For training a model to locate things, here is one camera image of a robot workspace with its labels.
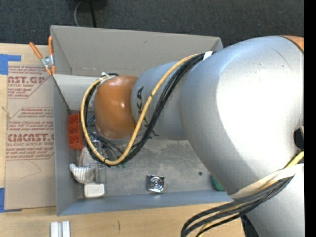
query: cardboard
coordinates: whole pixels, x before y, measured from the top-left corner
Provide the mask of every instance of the cardboard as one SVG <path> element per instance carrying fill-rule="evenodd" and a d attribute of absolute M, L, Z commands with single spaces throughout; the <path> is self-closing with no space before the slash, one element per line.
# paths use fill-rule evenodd
<path fill-rule="evenodd" d="M 38 48 L 43 56 L 48 55 L 47 46 Z M 5 158 L 4 208 L 54 206 L 52 78 L 29 45 L 0 44 L 0 53 L 21 59 L 9 61 L 8 75 L 2 75 L 6 86 L 1 84 L 1 99 L 7 100 L 1 107 L 1 115 L 7 118 L 1 124 L 7 131 L 6 136 L 1 133 L 5 141 L 5 151 L 1 151 L 1 159 Z"/>
<path fill-rule="evenodd" d="M 220 38 L 61 26 L 52 26 L 51 35 L 57 72 L 53 94 L 58 215 L 231 201 L 211 186 L 209 172 L 188 141 L 154 139 L 125 166 L 100 167 L 106 194 L 84 198 L 83 186 L 69 170 L 79 152 L 67 141 L 68 115 L 79 111 L 86 89 L 102 72 L 139 76 L 195 53 L 221 50 Z M 165 177 L 162 194 L 146 189 L 149 174 Z"/>

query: metal clip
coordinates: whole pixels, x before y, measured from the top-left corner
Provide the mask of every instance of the metal clip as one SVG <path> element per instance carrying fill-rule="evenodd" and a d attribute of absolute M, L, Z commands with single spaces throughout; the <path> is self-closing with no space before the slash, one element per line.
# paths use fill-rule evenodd
<path fill-rule="evenodd" d="M 53 54 L 46 56 L 44 58 L 40 59 L 43 65 L 47 68 L 50 68 L 52 66 L 55 66 L 55 56 Z"/>

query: dark carpet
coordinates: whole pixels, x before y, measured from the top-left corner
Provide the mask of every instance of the dark carpet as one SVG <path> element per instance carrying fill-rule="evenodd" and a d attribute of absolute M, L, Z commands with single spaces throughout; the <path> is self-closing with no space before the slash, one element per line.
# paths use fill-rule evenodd
<path fill-rule="evenodd" d="M 79 0 L 0 0 L 0 42 L 47 44 L 51 25 L 76 26 Z M 268 35 L 304 36 L 304 0 L 94 0 L 98 28 L 221 37 L 228 46 Z M 80 26 L 92 27 L 89 3 Z"/>

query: black cable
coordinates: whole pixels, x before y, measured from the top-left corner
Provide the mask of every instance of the black cable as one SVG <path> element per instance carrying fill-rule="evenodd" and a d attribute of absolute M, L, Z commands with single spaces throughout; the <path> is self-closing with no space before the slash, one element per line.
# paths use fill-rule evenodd
<path fill-rule="evenodd" d="M 265 188 L 264 190 L 261 190 L 255 194 L 252 194 L 250 196 L 247 196 L 247 197 L 242 197 L 242 198 L 239 198 L 239 199 L 236 199 L 235 201 L 233 202 L 230 202 L 230 203 L 226 203 L 226 204 L 223 204 L 223 205 L 220 205 L 220 206 L 217 206 L 215 208 L 211 208 L 211 209 L 208 209 L 206 211 L 203 211 L 203 212 L 200 212 L 199 214 L 191 217 L 190 219 L 188 219 L 185 224 L 183 225 L 182 227 L 182 230 L 181 230 L 181 234 L 184 233 L 185 229 L 188 228 L 188 226 L 193 223 L 194 221 L 202 218 L 202 217 L 205 217 L 209 214 L 212 214 L 212 213 L 215 213 L 215 212 L 218 212 L 218 211 L 222 211 L 222 210 L 227 210 L 229 208 L 232 208 L 232 207 L 235 207 L 235 206 L 239 206 L 243 203 L 252 203 L 252 202 L 255 202 L 256 200 L 260 199 L 262 196 L 264 196 L 266 194 L 266 192 L 269 192 L 271 190 L 273 190 L 276 186 L 278 185 L 278 183 L 274 183 L 272 184 L 271 186 Z"/>
<path fill-rule="evenodd" d="M 232 221 L 232 220 L 235 220 L 235 219 L 237 219 L 237 218 L 239 218 L 239 217 L 244 216 L 246 213 L 250 212 L 251 210 L 253 210 L 253 209 L 256 208 L 257 206 L 259 206 L 259 205 L 262 204 L 263 202 L 265 202 L 265 201 L 271 199 L 272 197 L 274 197 L 275 195 L 277 195 L 277 194 L 292 180 L 292 178 L 293 178 L 293 177 L 288 177 L 288 178 L 285 178 L 285 179 L 281 180 L 281 181 L 284 181 L 283 184 L 278 185 L 278 187 L 277 187 L 275 190 L 273 190 L 273 191 L 269 192 L 268 194 L 266 194 L 262 199 L 260 199 L 260 200 L 258 200 L 257 202 L 253 203 L 249 208 L 242 210 L 242 211 L 241 211 L 238 215 L 236 215 L 236 216 L 230 217 L 230 218 L 228 218 L 228 219 L 226 219 L 226 220 L 223 220 L 223 221 L 221 221 L 221 222 L 218 222 L 218 223 L 216 223 L 216 224 L 213 224 L 213 225 L 211 225 L 211 226 L 209 226 L 209 227 L 207 227 L 207 228 L 201 230 L 201 231 L 196 235 L 196 237 L 199 237 L 201 234 L 203 234 L 204 232 L 206 232 L 206 231 L 208 231 L 208 230 L 210 230 L 210 229 L 212 229 L 212 228 L 214 228 L 214 227 L 220 226 L 220 225 L 225 224 L 225 223 L 227 223 L 227 222 L 229 222 L 229 221 Z"/>
<path fill-rule="evenodd" d="M 95 21 L 94 8 L 93 8 L 92 0 L 89 0 L 89 4 L 90 4 L 91 17 L 92 17 L 92 24 L 93 24 L 93 27 L 96 28 L 97 27 L 97 23 Z"/>
<path fill-rule="evenodd" d="M 272 184 L 271 186 L 263 189 L 262 191 L 260 191 L 260 192 L 258 192 L 256 194 L 253 194 L 253 195 L 241 198 L 241 199 L 236 199 L 236 201 L 234 201 L 234 202 L 225 204 L 225 205 L 228 205 L 228 207 L 233 208 L 233 207 L 237 206 L 238 202 L 241 202 L 241 204 L 243 204 L 246 201 L 246 204 L 241 205 L 240 207 L 238 207 L 236 209 L 232 209 L 232 210 L 224 211 L 222 213 L 218 213 L 218 214 L 216 214 L 214 216 L 211 216 L 209 218 L 203 219 L 203 220 L 191 225 L 188 228 L 188 226 L 193 221 L 195 221 L 195 220 L 197 220 L 197 219 L 199 219 L 201 217 L 204 217 L 206 215 L 209 215 L 211 213 L 214 213 L 216 211 L 222 211 L 222 210 L 227 209 L 227 208 L 226 208 L 226 206 L 218 206 L 216 208 L 213 208 L 213 209 L 204 211 L 202 213 L 199 213 L 198 215 L 195 215 L 194 217 L 189 219 L 183 225 L 182 230 L 181 230 L 181 237 L 186 237 L 190 232 L 192 232 L 196 228 L 201 227 L 201 226 L 203 226 L 203 225 L 205 225 L 207 223 L 210 223 L 210 222 L 212 222 L 214 220 L 217 220 L 217 219 L 220 219 L 220 218 L 224 218 L 224 217 L 227 217 L 227 216 L 230 216 L 230 215 L 238 213 L 238 215 L 232 216 L 232 217 L 230 217 L 228 219 L 222 220 L 219 223 L 213 224 L 213 225 L 203 229 L 202 231 L 200 231 L 198 233 L 198 235 L 197 235 L 197 237 L 198 237 L 199 235 L 201 235 L 205 231 L 210 230 L 211 228 L 214 228 L 216 226 L 222 225 L 222 224 L 227 223 L 229 221 L 232 221 L 232 220 L 234 220 L 234 219 L 236 219 L 236 218 L 238 218 L 240 216 L 245 215 L 246 213 L 248 213 L 249 211 L 253 210 L 258 205 L 262 204 L 263 202 L 271 199 L 276 194 L 278 194 L 292 180 L 292 178 L 293 177 L 288 177 L 288 178 L 284 178 L 284 179 L 278 180 L 276 183 Z"/>
<path fill-rule="evenodd" d="M 193 57 L 192 59 L 190 59 L 186 63 L 182 64 L 179 67 L 179 69 L 174 73 L 174 75 L 168 81 L 166 87 L 164 88 L 164 90 L 159 98 L 157 106 L 153 112 L 153 116 L 151 118 L 151 121 L 148 124 L 147 129 L 144 132 L 141 141 L 132 147 L 131 152 L 126 156 L 126 158 L 122 161 L 122 163 L 125 163 L 125 162 L 133 159 L 138 154 L 138 152 L 142 149 L 142 147 L 145 145 L 146 141 L 150 138 L 150 134 L 153 131 L 154 126 L 159 118 L 159 115 L 162 112 L 172 90 L 175 88 L 176 84 L 182 78 L 182 76 L 188 70 L 190 70 L 193 66 L 195 66 L 199 61 L 201 61 L 203 56 L 204 56 L 204 54 L 200 54 L 198 56 Z"/>

